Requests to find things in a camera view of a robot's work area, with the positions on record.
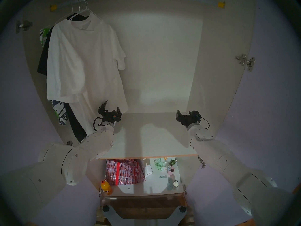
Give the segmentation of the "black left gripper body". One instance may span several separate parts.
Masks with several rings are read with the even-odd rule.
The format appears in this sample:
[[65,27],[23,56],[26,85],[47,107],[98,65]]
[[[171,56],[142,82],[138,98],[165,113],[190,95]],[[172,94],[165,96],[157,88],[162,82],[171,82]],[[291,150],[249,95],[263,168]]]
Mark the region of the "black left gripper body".
[[114,125],[115,122],[119,122],[119,121],[115,121],[115,116],[116,116],[116,111],[112,111],[112,112],[108,111],[105,115],[102,115],[102,122],[98,124],[98,126],[105,126],[110,123]]

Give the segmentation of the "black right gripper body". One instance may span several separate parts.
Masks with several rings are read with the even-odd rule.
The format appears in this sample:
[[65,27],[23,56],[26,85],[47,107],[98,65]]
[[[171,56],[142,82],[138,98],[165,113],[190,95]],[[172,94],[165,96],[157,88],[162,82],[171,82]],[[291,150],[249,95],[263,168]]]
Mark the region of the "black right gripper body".
[[200,114],[189,114],[189,115],[184,115],[183,121],[180,122],[182,125],[188,129],[188,127],[191,124],[199,124],[201,121],[201,115]]

